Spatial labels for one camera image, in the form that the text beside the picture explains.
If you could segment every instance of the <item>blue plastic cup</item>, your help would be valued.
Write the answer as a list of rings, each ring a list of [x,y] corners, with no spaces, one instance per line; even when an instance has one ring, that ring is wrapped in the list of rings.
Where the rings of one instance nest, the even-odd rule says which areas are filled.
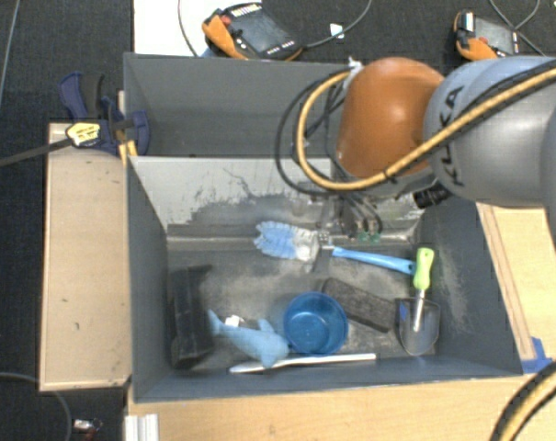
[[[284,334],[294,351],[331,355],[343,346],[349,324],[343,308],[322,292],[295,297],[284,313]]]

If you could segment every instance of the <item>green screwdriver handle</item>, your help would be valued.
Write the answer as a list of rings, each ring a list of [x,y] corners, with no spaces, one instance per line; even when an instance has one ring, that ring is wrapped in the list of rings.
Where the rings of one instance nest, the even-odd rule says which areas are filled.
[[[419,248],[416,251],[416,271],[413,284],[418,290],[427,290],[431,286],[431,265],[435,252],[430,248]]]

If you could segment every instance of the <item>orange multimeter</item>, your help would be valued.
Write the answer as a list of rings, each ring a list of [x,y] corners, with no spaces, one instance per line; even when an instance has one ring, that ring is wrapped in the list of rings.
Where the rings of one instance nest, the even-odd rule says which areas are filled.
[[[518,36],[510,28],[498,25],[470,10],[462,10],[453,21],[455,45],[470,61],[496,59],[518,53]]]
[[[303,49],[257,2],[216,10],[202,30],[211,50],[234,59],[291,61]]]

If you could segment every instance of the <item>black floor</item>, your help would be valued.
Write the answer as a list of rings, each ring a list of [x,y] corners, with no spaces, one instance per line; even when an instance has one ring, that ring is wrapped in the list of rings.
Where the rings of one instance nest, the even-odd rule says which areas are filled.
[[[542,0],[524,32],[556,55],[554,0]],[[16,0],[0,0],[0,73]],[[304,42],[328,34],[329,23],[348,23],[365,0],[264,0]],[[497,0],[518,21],[533,0]],[[444,74],[460,63],[449,40],[458,10],[469,7],[496,19],[486,0],[374,0],[366,19],[343,42],[304,53],[306,62],[368,62],[405,56]],[[51,119],[65,115],[56,84],[66,74],[102,72],[104,92],[122,88],[122,53],[132,50],[132,0],[22,0],[0,118],[0,155],[42,145]],[[0,371],[37,374],[43,245],[42,158],[0,170]],[[122,390],[65,394],[74,418],[105,422],[101,438],[121,439]],[[0,382],[0,440],[61,439],[59,404],[26,383]]]

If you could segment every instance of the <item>white plastic strip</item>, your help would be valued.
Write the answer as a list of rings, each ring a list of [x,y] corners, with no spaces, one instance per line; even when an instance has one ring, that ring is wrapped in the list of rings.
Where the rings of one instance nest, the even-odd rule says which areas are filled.
[[[124,417],[125,441],[159,441],[159,416],[151,413],[145,416]]]

